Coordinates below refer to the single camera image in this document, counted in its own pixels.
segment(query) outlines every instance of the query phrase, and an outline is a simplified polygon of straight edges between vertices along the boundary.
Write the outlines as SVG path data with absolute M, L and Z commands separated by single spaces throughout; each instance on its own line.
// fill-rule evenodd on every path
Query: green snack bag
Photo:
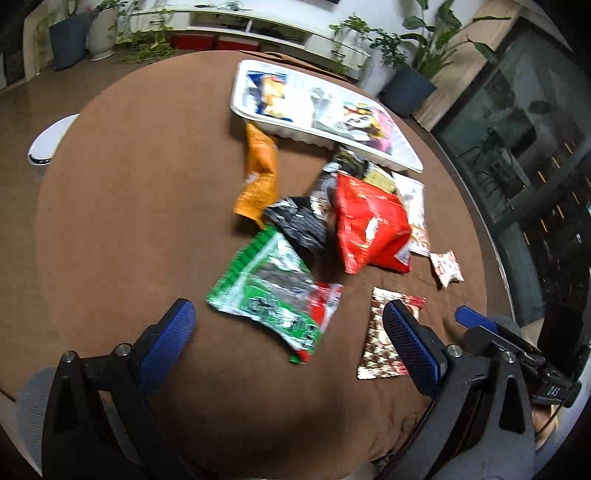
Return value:
M 268 225 L 240 250 L 209 295 L 220 312 L 249 317 L 279 334 L 306 362 L 316 350 L 343 286 L 315 281 L 303 260 Z

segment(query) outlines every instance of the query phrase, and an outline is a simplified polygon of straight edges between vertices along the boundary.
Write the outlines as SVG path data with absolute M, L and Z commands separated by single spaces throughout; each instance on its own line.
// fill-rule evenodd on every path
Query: blue gripper pad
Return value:
M 466 306 L 459 307 L 456 310 L 456 322 L 466 328 L 481 326 L 490 332 L 499 333 L 498 325 L 495 322 Z
M 148 346 L 137 366 L 136 385 L 144 397 L 162 386 L 193 330 L 195 308 L 190 301 L 178 299 L 157 325 L 142 334 L 140 340 L 147 338 Z
M 435 398 L 447 367 L 441 341 L 419 325 L 400 300 L 386 304 L 382 322 L 419 392 Z

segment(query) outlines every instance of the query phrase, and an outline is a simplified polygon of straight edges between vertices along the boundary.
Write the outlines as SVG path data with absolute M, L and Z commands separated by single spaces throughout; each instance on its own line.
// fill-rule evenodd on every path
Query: glass window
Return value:
M 499 53 L 433 134 L 483 213 L 526 325 L 589 300 L 591 83 L 525 19 Z

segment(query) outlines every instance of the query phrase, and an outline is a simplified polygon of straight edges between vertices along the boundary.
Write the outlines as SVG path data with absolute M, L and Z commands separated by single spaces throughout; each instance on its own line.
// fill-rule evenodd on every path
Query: red box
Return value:
M 212 35 L 178 34 L 174 46 L 180 50 L 211 50 L 215 37 Z
M 258 51 L 259 42 L 248 38 L 221 36 L 217 39 L 216 50 L 248 50 Z

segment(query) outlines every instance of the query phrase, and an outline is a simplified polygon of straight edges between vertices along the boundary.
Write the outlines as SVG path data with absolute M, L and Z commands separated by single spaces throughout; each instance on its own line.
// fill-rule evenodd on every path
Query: round table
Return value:
M 426 297 L 420 322 L 446 342 L 458 306 L 486 314 L 482 255 L 444 167 L 393 116 L 424 164 L 410 176 L 426 186 L 432 250 L 453 249 L 466 281 L 439 289 L 417 256 L 407 275 L 366 267 L 342 278 L 339 308 L 306 365 L 289 363 L 285 346 L 251 321 L 209 307 L 206 294 L 256 232 L 232 213 L 246 142 L 229 102 L 247 58 L 216 51 L 165 60 L 82 110 L 41 188 L 41 283 L 65 344 L 81 356 L 133 342 L 176 298 L 191 300 L 196 331 L 150 399 L 170 440 L 229 475 L 342 478 L 398 448 L 428 405 L 408 377 L 356 377 L 373 287 Z M 330 155 L 293 140 L 278 148 L 280 197 L 301 195 Z

